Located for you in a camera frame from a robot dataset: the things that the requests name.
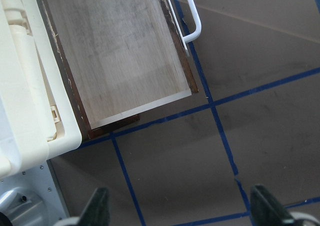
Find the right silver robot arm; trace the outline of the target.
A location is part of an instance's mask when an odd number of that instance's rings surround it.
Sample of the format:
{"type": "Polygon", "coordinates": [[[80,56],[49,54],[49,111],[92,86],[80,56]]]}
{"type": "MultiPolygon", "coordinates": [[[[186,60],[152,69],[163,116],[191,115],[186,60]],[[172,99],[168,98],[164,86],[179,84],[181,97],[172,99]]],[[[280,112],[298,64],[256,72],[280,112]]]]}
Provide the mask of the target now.
{"type": "MultiPolygon", "coordinates": [[[[257,226],[293,226],[296,219],[263,186],[250,190],[250,214],[257,226]]],[[[53,226],[108,226],[111,221],[109,191],[98,188],[78,217],[59,219],[53,226]]],[[[0,196],[2,226],[49,226],[49,213],[42,198],[21,187],[0,196]]]]}

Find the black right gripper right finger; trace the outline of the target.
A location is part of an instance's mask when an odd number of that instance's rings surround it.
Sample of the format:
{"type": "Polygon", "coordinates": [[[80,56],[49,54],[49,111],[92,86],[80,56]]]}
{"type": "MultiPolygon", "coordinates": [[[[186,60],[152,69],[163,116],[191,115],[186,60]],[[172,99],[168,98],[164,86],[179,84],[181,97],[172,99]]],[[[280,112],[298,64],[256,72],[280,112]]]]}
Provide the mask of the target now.
{"type": "Polygon", "coordinates": [[[256,226],[293,226],[295,219],[262,184],[250,189],[250,214],[256,226]]]}

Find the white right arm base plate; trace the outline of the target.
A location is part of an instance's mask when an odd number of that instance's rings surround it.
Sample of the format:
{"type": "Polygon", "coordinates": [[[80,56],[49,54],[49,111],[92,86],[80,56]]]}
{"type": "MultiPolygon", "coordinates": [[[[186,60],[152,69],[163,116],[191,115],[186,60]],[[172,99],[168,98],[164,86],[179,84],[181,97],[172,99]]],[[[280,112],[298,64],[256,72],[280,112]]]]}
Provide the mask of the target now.
{"type": "Polygon", "coordinates": [[[2,226],[53,226],[69,217],[51,163],[0,180],[2,226]]]}

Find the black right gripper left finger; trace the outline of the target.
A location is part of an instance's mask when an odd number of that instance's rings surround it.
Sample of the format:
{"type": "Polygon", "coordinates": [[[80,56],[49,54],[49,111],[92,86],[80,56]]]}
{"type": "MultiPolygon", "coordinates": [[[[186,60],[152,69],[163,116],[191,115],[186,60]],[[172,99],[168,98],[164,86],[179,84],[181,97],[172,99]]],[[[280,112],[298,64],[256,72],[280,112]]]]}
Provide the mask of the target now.
{"type": "Polygon", "coordinates": [[[110,224],[109,190],[106,187],[97,188],[85,209],[78,226],[108,226],[110,224]]]}

